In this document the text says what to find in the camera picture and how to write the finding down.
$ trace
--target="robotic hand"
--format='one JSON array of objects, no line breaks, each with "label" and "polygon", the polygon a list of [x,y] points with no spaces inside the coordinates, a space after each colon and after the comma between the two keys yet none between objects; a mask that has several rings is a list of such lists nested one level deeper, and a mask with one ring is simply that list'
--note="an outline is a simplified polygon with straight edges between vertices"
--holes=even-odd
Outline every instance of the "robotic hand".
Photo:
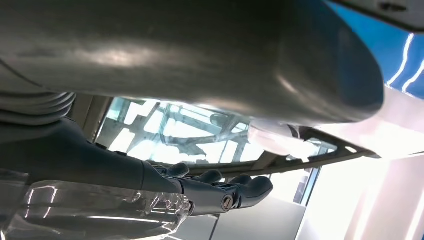
[{"label": "robotic hand", "polygon": [[249,208],[273,189],[266,177],[243,175],[221,183],[216,170],[186,176],[189,168],[179,163],[153,167],[147,161],[112,152],[88,142],[69,118],[44,126],[0,123],[0,169],[28,174],[25,184],[51,180],[105,186],[152,193],[182,194],[190,201],[189,216],[222,214]]},{"label": "robotic hand", "polygon": [[183,163],[170,168],[155,168],[165,179],[181,185],[181,193],[192,201],[191,216],[222,214],[231,209],[253,207],[273,189],[271,181],[264,176],[252,179],[248,175],[241,175],[229,183],[223,183],[219,182],[222,176],[217,170],[192,177],[186,176],[189,168]]}]

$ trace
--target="clear plastic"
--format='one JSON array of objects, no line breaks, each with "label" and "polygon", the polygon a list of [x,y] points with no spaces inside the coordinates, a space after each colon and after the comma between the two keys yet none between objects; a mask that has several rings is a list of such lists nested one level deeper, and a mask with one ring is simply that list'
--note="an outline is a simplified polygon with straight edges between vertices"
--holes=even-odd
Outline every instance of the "clear plastic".
[{"label": "clear plastic", "polygon": [[181,194],[42,181],[30,186],[6,229],[7,240],[160,239],[190,211]]},{"label": "clear plastic", "polygon": [[25,194],[28,174],[0,169],[0,230],[10,220]]}]

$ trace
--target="transparent plastic cover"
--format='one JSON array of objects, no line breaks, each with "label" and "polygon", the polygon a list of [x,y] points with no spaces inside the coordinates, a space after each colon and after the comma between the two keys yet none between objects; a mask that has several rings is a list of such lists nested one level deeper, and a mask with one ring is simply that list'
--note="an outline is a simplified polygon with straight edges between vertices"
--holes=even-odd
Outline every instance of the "transparent plastic cover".
[{"label": "transparent plastic cover", "polygon": [[190,207],[181,194],[42,181],[1,233],[7,240],[161,239],[177,231]]}]

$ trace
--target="white wall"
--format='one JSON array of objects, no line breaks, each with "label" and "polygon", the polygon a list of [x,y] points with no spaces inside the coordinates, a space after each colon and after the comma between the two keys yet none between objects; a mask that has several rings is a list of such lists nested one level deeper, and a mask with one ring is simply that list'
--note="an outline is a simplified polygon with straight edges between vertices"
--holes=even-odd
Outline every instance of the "white wall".
[{"label": "white wall", "polygon": [[297,240],[421,240],[424,155],[323,167]]}]

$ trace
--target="curved metal surface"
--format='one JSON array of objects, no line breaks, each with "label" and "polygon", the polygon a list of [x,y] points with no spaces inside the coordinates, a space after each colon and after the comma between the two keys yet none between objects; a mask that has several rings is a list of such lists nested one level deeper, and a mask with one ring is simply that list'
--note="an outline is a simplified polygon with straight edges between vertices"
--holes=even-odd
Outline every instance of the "curved metal surface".
[{"label": "curved metal surface", "polygon": [[299,125],[383,102],[361,40],[321,1],[3,0],[0,59],[55,91],[167,99]]},{"label": "curved metal surface", "polygon": [[373,117],[318,129],[383,158],[402,158],[424,151],[424,36],[344,7],[331,6],[371,50],[386,87],[384,104]]},{"label": "curved metal surface", "polygon": [[384,83],[424,100],[424,35],[404,31],[336,4],[330,6],[374,55]]}]

